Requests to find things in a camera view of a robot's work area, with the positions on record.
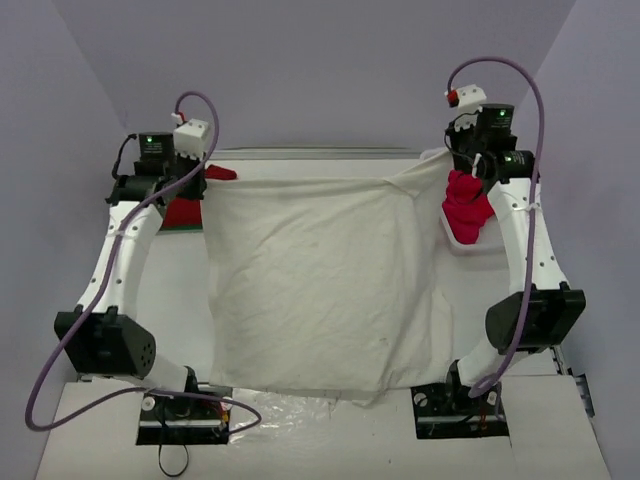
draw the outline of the red fabric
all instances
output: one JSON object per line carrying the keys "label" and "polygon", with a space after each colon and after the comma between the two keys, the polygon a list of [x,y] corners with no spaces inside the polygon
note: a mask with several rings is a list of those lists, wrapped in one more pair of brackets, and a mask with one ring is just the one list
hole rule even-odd
{"label": "red fabric", "polygon": [[471,245],[478,241],[480,229],[493,215],[493,208],[482,189],[482,181],[471,175],[452,170],[442,210],[458,242]]}
{"label": "red fabric", "polygon": [[[228,168],[211,165],[204,173],[205,178],[211,180],[235,180],[238,174]],[[167,209],[167,214],[162,222],[162,228],[176,227],[201,227],[202,215],[200,214],[199,200],[186,200],[176,198]]]}

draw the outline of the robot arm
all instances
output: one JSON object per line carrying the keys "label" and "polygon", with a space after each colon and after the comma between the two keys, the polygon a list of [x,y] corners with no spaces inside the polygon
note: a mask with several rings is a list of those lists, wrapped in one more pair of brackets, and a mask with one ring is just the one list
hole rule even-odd
{"label": "robot arm", "polygon": [[535,159],[531,152],[516,149],[517,138],[511,134],[513,106],[484,103],[484,92],[476,85],[447,96],[459,112],[446,130],[454,166],[482,180],[500,225],[510,276],[509,296],[487,311],[484,335],[450,370],[453,383],[465,391],[497,370],[516,333],[525,290],[531,210],[535,215],[532,289],[511,365],[561,343],[586,302],[581,290],[569,287],[553,253],[540,208],[539,179],[530,202]]}
{"label": "robot arm", "polygon": [[[204,170],[170,195],[159,197],[141,210],[139,207],[203,160],[210,133],[207,122],[191,120],[178,126],[173,134],[137,136],[141,157],[134,164],[135,175],[117,176],[107,199],[109,225],[89,286],[73,312],[58,313],[54,325],[62,340],[87,305],[99,296],[101,281],[110,269],[103,295],[65,346],[78,373],[118,378],[146,389],[185,392],[193,391],[197,385],[192,369],[157,354],[153,335],[135,320],[142,271],[167,207],[175,196],[201,199],[206,188]],[[121,229],[131,214],[133,217]],[[116,241],[120,242],[118,254],[111,258]]]}

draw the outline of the white container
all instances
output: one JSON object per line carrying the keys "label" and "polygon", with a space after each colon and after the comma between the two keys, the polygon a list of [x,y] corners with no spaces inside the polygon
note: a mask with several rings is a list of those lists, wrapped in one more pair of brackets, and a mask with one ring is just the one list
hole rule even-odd
{"label": "white container", "polygon": [[472,245],[465,245],[456,240],[444,210],[440,210],[440,222],[451,244],[451,251],[455,255],[482,255],[504,252],[502,232],[500,232],[500,225],[498,225],[498,220],[495,216],[487,220],[484,227],[480,229],[478,241]]}

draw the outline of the white cloth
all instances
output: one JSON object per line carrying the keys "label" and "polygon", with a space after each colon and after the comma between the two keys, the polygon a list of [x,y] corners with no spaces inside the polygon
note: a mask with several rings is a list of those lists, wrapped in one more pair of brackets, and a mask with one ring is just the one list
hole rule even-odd
{"label": "white cloth", "polygon": [[210,382],[375,396],[444,379],[432,260],[452,164],[378,178],[209,180]]}

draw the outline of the black cable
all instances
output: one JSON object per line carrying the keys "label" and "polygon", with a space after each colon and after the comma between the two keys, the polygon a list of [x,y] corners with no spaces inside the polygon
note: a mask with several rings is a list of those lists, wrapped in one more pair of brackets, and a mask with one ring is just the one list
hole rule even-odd
{"label": "black cable", "polygon": [[466,417],[464,417],[462,420],[458,420],[457,422],[455,422],[456,425],[460,425],[461,423],[467,423],[469,420],[471,420],[473,417],[475,417],[475,415],[467,415]]}
{"label": "black cable", "polygon": [[120,161],[122,160],[122,152],[124,151],[124,147],[129,143],[129,140],[136,140],[138,135],[132,133],[127,135],[127,138],[124,139],[122,145],[120,145],[120,150],[118,150],[118,158],[116,158],[116,163],[113,164],[113,168],[111,169],[111,176],[114,180],[118,179],[118,169],[120,168]]}
{"label": "black cable", "polygon": [[[473,116],[473,115],[477,115],[477,112],[476,112],[476,113],[461,113],[460,115],[458,115],[456,118],[454,118],[454,119],[453,119],[452,123],[455,125],[455,122],[456,122],[459,118],[464,117],[465,115]],[[467,161],[468,161],[471,165],[473,165],[473,164],[474,164],[474,162],[475,162],[475,159],[474,159],[474,158],[471,158],[469,155],[466,155],[466,154],[464,154],[464,153],[457,152],[457,151],[453,150],[453,148],[451,147],[451,145],[449,145],[449,143],[447,142],[447,132],[446,132],[446,130],[445,130],[445,132],[444,132],[444,140],[443,140],[443,141],[444,141],[444,146],[445,146],[445,147],[447,147],[447,150],[449,150],[449,153],[450,153],[452,156],[459,156],[459,157],[466,158],[466,159],[467,159]],[[462,176],[462,175],[460,175],[460,176],[458,176],[458,177],[456,178],[456,182],[460,179],[460,177],[461,177],[461,176]],[[462,206],[471,205],[472,203],[474,203],[476,200],[478,200],[478,199],[480,198],[480,196],[482,195],[482,192],[483,192],[483,189],[482,189],[482,187],[480,187],[480,190],[478,190],[478,192],[477,192],[477,193],[473,196],[473,198],[472,198],[471,200],[469,200],[468,202],[464,202],[464,203],[463,203],[463,202],[459,202],[459,201],[458,201],[458,199],[457,199],[457,198],[455,198],[455,196],[453,197],[453,200],[454,200],[454,202],[455,202],[455,203],[457,203],[458,205],[462,205]]]}
{"label": "black cable", "polygon": [[163,397],[161,402],[160,402],[160,417],[158,417],[157,412],[155,412],[154,410],[154,414],[156,416],[156,420],[158,420],[158,422],[160,422],[160,440],[158,441],[158,467],[160,468],[160,471],[162,473],[165,474],[165,476],[169,477],[169,478],[179,478],[181,477],[184,472],[187,471],[187,468],[189,468],[189,449],[187,448],[186,445],[182,445],[182,447],[184,448],[184,453],[187,454],[187,461],[184,465],[184,468],[182,470],[180,470],[178,473],[169,473],[167,472],[164,467],[162,466],[162,446],[164,444],[164,435],[166,433],[167,428],[169,428],[167,426],[167,422],[166,422],[166,397]]}

